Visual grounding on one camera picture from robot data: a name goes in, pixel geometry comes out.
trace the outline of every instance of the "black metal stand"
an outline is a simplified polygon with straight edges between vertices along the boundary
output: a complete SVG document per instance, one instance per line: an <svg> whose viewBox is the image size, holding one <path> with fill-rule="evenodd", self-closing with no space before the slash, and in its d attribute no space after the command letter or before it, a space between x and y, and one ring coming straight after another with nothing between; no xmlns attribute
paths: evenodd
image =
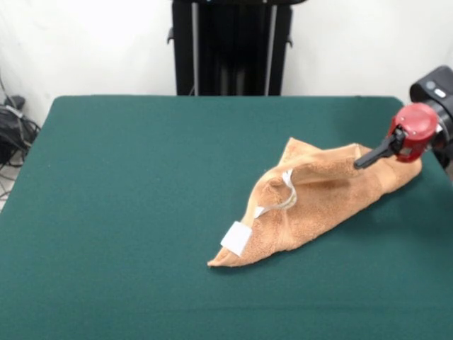
<svg viewBox="0 0 453 340"><path fill-rule="evenodd" d="M174 0L179 96L279 96L292 4L305 0Z"/></svg>

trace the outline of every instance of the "white tag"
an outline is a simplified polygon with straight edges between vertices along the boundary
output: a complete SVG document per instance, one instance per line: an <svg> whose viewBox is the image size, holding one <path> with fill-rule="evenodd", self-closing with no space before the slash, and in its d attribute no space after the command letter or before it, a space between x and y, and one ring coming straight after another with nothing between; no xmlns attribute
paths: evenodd
<svg viewBox="0 0 453 340"><path fill-rule="evenodd" d="M235 222L231 228L229 228L228 232L226 232L220 244L222 247L225 247L237 256L240 256L251 235L252 228L240 222Z"/></svg>
<svg viewBox="0 0 453 340"><path fill-rule="evenodd" d="M297 192L296 192L296 188L294 187L294 185L291 182L291 175L292 175L292 169L285 171L282 174L283 182L285 182L286 186L291 189L291 194L289 195L289 198L285 202L281 202L280 204L277 204L277 205L271 205L269 207L256 207L254 218L258 218L261 215L266 214L266 212L268 212L269 210L290 209L294 204L296 204Z"/></svg>

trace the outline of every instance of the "white wall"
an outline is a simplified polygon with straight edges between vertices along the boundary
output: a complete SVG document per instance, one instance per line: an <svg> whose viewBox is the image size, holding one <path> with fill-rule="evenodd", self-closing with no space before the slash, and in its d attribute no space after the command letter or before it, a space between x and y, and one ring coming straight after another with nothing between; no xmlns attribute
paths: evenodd
<svg viewBox="0 0 453 340"><path fill-rule="evenodd" d="M448 62L451 0L294 7L284 95L392 95ZM0 0L0 67L42 123L63 94L174 94L169 0Z"/></svg>

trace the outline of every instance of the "green tablecloth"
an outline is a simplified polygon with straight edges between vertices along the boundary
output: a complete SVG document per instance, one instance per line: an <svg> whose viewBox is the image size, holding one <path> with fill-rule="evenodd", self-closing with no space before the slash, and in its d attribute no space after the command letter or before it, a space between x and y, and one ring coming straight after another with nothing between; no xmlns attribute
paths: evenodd
<svg viewBox="0 0 453 340"><path fill-rule="evenodd" d="M0 216L0 339L451 339L453 190L209 269L290 136L373 147L392 98L58 98Z"/></svg>

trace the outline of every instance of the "towel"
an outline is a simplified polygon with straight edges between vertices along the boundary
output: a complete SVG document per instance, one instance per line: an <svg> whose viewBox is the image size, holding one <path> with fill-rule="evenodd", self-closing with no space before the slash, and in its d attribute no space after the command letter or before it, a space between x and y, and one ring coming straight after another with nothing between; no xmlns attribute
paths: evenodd
<svg viewBox="0 0 453 340"><path fill-rule="evenodd" d="M250 194L241 223L251 228L251 235L241 255L222 247L207 265L245 266L296 249L404 186L421 171L420 160L401 163L395 157L355 169L354 161L368 151L360 144L322 150L290 138L278 165L259 179ZM285 173L290 174L297 200L255 218L257 208L281 204L291 196Z"/></svg>

